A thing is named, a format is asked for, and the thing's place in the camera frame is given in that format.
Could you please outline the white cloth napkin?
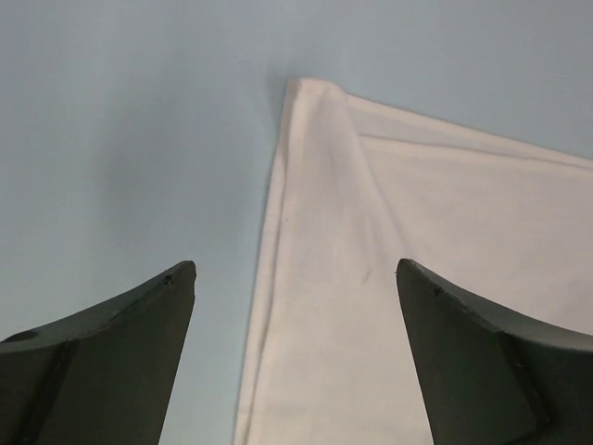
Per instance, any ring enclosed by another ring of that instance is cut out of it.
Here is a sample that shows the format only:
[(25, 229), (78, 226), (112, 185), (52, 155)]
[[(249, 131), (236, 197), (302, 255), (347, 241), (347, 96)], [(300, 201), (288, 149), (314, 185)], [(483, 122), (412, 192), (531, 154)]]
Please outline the white cloth napkin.
[(289, 82), (235, 443), (431, 442), (403, 258), (590, 333), (591, 161)]

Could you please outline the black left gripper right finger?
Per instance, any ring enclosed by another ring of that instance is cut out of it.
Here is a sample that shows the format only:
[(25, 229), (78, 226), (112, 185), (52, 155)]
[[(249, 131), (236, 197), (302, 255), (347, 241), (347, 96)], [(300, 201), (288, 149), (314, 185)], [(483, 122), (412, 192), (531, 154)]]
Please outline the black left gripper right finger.
[(589, 444), (592, 337), (402, 259), (397, 293), (436, 444)]

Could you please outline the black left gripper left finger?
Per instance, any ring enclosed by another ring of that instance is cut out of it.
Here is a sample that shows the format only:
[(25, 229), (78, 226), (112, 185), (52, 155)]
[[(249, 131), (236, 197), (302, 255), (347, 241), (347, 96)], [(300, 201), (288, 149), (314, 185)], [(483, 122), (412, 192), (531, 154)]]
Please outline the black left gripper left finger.
[(157, 444), (195, 304), (182, 261), (1, 342), (4, 444)]

